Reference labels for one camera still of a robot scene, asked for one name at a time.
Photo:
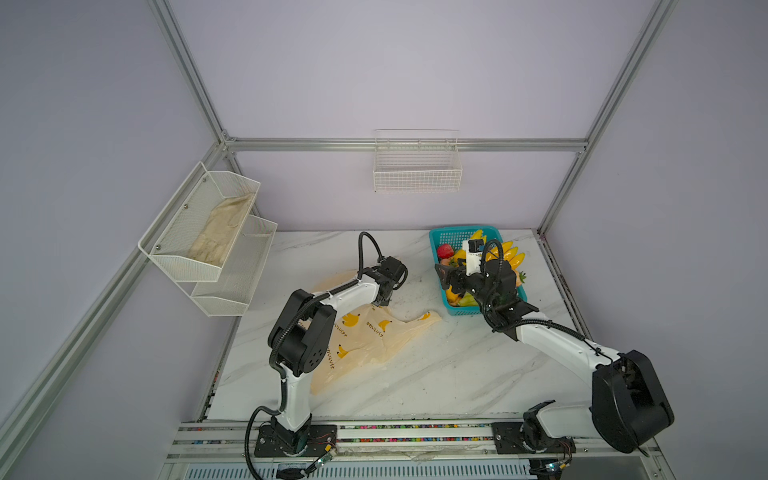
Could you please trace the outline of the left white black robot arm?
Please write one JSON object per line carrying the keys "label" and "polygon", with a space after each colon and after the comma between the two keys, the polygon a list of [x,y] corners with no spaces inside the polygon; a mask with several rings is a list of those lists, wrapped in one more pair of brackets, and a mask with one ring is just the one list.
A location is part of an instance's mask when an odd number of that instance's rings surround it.
{"label": "left white black robot arm", "polygon": [[328,291],[298,289],[289,296],[268,337],[269,366],[280,376],[279,407],[254,411],[270,415],[269,427],[279,450],[297,455],[310,441],[311,376],[325,358],[337,318],[364,305],[388,305],[407,276],[405,264],[387,256]]}

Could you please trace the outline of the cream banana print plastic bag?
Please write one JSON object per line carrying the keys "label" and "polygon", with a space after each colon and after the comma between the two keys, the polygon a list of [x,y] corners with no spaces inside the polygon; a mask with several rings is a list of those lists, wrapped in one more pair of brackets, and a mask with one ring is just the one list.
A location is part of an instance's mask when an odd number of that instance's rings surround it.
{"label": "cream banana print plastic bag", "polygon": [[322,360],[312,372],[311,393],[319,395],[366,366],[388,363],[406,345],[441,321],[441,315],[434,310],[403,321],[389,308],[372,304],[338,317]]}

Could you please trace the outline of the large yellow fake banana bunch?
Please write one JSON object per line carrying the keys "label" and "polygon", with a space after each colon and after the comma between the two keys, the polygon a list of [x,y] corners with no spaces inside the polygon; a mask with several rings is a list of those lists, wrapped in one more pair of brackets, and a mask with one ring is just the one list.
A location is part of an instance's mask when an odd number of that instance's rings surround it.
{"label": "large yellow fake banana bunch", "polygon": [[517,271],[525,261],[525,253],[513,241],[493,241],[482,254],[482,261],[487,263],[499,259],[502,259],[513,271]]}

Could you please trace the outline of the teal plastic fruit basket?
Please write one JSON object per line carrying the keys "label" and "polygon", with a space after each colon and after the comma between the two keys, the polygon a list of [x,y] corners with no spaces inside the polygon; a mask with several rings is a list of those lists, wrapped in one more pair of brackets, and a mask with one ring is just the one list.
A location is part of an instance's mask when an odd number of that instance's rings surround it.
{"label": "teal plastic fruit basket", "polygon": [[476,315],[487,303],[512,307],[528,300],[520,270],[525,254],[491,226],[454,226],[429,232],[442,299],[452,316]]}

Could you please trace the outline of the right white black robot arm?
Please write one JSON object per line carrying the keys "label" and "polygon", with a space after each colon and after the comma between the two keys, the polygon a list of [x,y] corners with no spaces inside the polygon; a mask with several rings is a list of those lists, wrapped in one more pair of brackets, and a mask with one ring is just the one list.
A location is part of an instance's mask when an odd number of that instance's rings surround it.
{"label": "right white black robot arm", "polygon": [[499,260],[474,270],[435,266],[442,289],[469,293],[495,333],[539,350],[576,375],[590,390],[584,402],[543,401],[523,415],[524,448],[541,452],[566,439],[601,439],[631,453],[670,427],[675,416],[651,360],[620,352],[555,322],[523,300],[517,275]]}

